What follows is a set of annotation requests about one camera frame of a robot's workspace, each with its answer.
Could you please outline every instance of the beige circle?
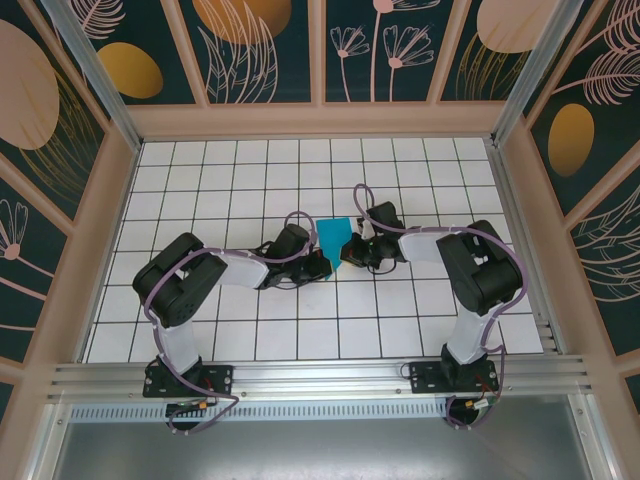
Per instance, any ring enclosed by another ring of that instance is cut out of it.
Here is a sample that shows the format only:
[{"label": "beige circle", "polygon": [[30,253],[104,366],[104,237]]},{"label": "beige circle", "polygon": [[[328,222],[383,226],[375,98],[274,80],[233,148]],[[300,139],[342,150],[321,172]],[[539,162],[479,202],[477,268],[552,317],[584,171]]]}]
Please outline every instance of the beige circle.
[{"label": "beige circle", "polygon": [[562,177],[570,177],[584,165],[591,152],[595,126],[589,110],[577,103],[556,114],[549,132],[549,163]]},{"label": "beige circle", "polygon": [[[248,40],[251,43],[258,43],[256,38],[248,39],[249,19],[245,12],[245,3],[256,17],[256,22],[258,18],[264,21],[272,37],[282,33],[291,18],[291,0],[193,0],[193,7],[200,20],[217,37],[227,42],[242,45],[247,44]],[[244,35],[236,34],[234,37],[231,33],[234,22],[231,21],[230,16],[226,13],[225,5],[235,9],[237,12],[240,19],[240,27],[245,32]],[[213,16],[213,14],[208,14],[212,11],[217,13],[217,17]]]},{"label": "beige circle", "polygon": [[110,43],[98,51],[98,57],[120,93],[133,98],[150,98],[162,90],[160,67],[135,45]]},{"label": "beige circle", "polygon": [[58,124],[56,72],[31,37],[0,20],[0,138],[18,148],[46,144]]},{"label": "beige circle", "polygon": [[557,0],[483,0],[478,37],[489,50],[522,53],[535,47]]}]

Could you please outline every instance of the white grid surface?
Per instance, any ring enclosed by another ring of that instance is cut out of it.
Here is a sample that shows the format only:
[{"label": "white grid surface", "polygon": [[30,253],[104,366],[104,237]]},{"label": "white grid surface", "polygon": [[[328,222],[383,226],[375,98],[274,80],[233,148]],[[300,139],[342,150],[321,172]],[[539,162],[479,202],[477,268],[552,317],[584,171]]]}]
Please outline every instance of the white grid surface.
[{"label": "white grid surface", "polygon": [[[192,231],[208,246],[253,248],[274,240],[297,209],[315,220],[347,216],[354,225],[351,189],[363,181],[377,203],[394,203],[408,227],[487,219],[511,243],[479,138],[146,143],[85,361],[156,355],[131,282],[179,234]],[[502,317],[490,346],[542,352],[525,300]],[[194,333],[206,361],[435,356],[457,308],[441,264],[399,264],[375,278],[342,264],[329,280],[293,291],[215,287],[194,317]]]}]

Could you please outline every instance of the enclosure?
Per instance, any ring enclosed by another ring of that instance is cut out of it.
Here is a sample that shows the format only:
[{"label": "enclosure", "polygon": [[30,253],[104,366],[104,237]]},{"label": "enclosure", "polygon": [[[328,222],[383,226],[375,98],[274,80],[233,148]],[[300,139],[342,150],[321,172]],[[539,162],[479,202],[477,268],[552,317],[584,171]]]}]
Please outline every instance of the enclosure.
[{"label": "enclosure", "polygon": [[[0,38],[2,478],[640,475],[640,2],[11,0]],[[477,429],[403,373],[464,310],[443,263],[372,275],[323,236],[358,231],[360,183],[406,227],[487,220],[526,265]],[[213,288],[195,346],[239,403],[171,435],[135,275],[297,211],[332,273]]]}]

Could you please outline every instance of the grid mat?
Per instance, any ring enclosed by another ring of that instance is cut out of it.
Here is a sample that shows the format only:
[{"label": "grid mat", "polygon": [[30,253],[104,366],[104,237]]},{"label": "grid mat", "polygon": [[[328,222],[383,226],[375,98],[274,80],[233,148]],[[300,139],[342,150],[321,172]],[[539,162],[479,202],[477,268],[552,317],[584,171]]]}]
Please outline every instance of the grid mat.
[{"label": "grid mat", "polygon": [[[156,355],[130,284],[180,233],[208,246],[253,248],[275,239],[297,209],[355,226],[359,182],[377,203],[392,201],[407,226],[486,219],[511,244],[480,138],[145,143],[135,175],[86,362]],[[457,309],[442,264],[399,264],[376,277],[342,264],[327,281],[293,291],[215,287],[193,325],[208,361],[406,358],[439,355]],[[503,342],[508,354],[543,352],[528,298],[493,329],[489,346]]]}]

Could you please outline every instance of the fern drawing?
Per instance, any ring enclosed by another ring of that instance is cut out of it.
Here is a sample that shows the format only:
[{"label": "fern drawing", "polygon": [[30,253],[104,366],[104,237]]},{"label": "fern drawing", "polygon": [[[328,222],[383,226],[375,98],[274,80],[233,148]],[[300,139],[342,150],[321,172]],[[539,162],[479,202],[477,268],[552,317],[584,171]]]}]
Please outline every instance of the fern drawing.
[{"label": "fern drawing", "polygon": [[125,17],[122,0],[69,0],[85,35],[106,40]]},{"label": "fern drawing", "polygon": [[271,102],[278,86],[278,55],[265,22],[256,19],[246,3],[246,27],[229,0],[221,0],[221,8],[214,7],[208,0],[200,0],[200,4],[207,24],[220,33],[211,35],[198,27],[209,56],[205,87],[211,101]]},{"label": "fern drawing", "polygon": [[552,95],[581,85],[589,103],[622,105],[621,100],[640,85],[640,0],[616,0],[607,26],[578,53],[600,38],[609,51],[595,59],[584,79],[563,85]]},{"label": "fern drawing", "polygon": [[617,207],[580,222],[574,243],[596,300],[640,296],[640,187]]}]

